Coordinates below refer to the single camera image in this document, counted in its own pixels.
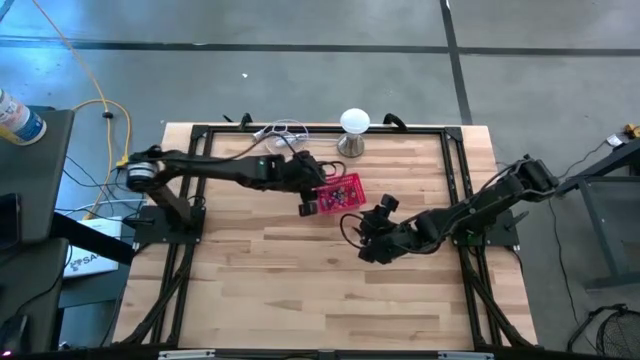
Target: wooden table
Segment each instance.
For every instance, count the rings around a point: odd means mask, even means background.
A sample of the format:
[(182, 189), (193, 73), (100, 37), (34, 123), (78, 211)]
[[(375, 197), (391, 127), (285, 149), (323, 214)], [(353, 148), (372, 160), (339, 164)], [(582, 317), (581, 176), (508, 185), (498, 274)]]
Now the wooden table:
[[(167, 124), (162, 147), (186, 151), (192, 125)], [(477, 190), (496, 171), (489, 131), (485, 126), (462, 130)], [(248, 134), (218, 134), (212, 156), (234, 155), (250, 144)], [(305, 146), (317, 159), (339, 157), (333, 143)], [(251, 154), (265, 151), (258, 147)], [(400, 200), (392, 220), (450, 205), (437, 136), (370, 135), (363, 156), (340, 160), (360, 174), (367, 196), (363, 209), (377, 204), (384, 193)], [(170, 183), (176, 193), (180, 181)], [(450, 242), (433, 255), (369, 264), (342, 239), (339, 215), (298, 217), (297, 195), (208, 180), (205, 197), (207, 223), (191, 270), (180, 347), (472, 347), (460, 263)], [(166, 252), (166, 245), (151, 245), (134, 259), (115, 340), (129, 335), (156, 300)], [(496, 301), (523, 336), (535, 342), (515, 256), (490, 248), (487, 260)], [(172, 307), (170, 303), (163, 339)], [(484, 306), (479, 311), (488, 339)]]

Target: gray floor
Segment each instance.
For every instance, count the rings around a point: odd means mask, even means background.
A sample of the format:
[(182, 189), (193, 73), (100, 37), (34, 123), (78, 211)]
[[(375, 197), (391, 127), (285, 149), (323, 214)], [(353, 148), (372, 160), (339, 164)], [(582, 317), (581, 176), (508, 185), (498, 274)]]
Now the gray floor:
[[(633, 0), (449, 3), (460, 46), (640, 46), (640, 3)], [(447, 45), (437, 0), (43, 0), (42, 5), (69, 37), (93, 41)], [(55, 37), (26, 0), (16, 1), (0, 22), (0, 35)], [(166, 121), (219, 121), (222, 114), (239, 118), (247, 111), (260, 120), (333, 122), (345, 109), (361, 107), (374, 121), (393, 112), (408, 123), (461, 123), (447, 54), (80, 53), (106, 96), (124, 104), (134, 117), (134, 150), (160, 142)], [(637, 121), (640, 113), (636, 101), (639, 57), (470, 55), (460, 61), (473, 122), (489, 126), (498, 161), (511, 162), (530, 153), (543, 159), (551, 171), (562, 173), (606, 136)], [(91, 82), (63, 49), (0, 47), (0, 79), (1, 87), (30, 104), (69, 108), (96, 97)], [(100, 113), (96, 105), (78, 114), (69, 150), (98, 181), (105, 176), (107, 160)], [(120, 154), (125, 134), (122, 117), (115, 124), (115, 153)], [(608, 151), (602, 149), (576, 171)], [(80, 206), (95, 195), (94, 190), (64, 179), (58, 206)], [(638, 286), (599, 293), (583, 290), (582, 282), (607, 272), (583, 202), (576, 195), (553, 204), (578, 316), (614, 302), (640, 309)], [(531, 212), (519, 225), (519, 233), (539, 342), (563, 349), (576, 324), (560, 272), (549, 208), (546, 203), (516, 208)], [(127, 214), (122, 207), (117, 210)], [(103, 211), (109, 214), (106, 207)], [(65, 320), (63, 339), (78, 345), (97, 344), (110, 309), (75, 311)], [(84, 331), (77, 319), (96, 324), (95, 331)], [(593, 352), (582, 340), (576, 348)]]

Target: black table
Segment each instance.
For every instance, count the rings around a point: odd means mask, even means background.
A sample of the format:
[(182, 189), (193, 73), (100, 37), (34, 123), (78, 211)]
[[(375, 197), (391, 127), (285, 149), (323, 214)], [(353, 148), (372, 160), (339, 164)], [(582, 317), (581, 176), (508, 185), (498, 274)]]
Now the black table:
[[(62, 177), (65, 155), (73, 125), (73, 111), (40, 113), (47, 132), (29, 146), (0, 140), (0, 194), (22, 197), (22, 231), (29, 245), (0, 254), (0, 321), (15, 314), (18, 307), (48, 289), (60, 275), (69, 242), (49, 239), (53, 210)], [(28, 304), (31, 350), (47, 351), (56, 331), (58, 298), (62, 281), (48, 293)]]

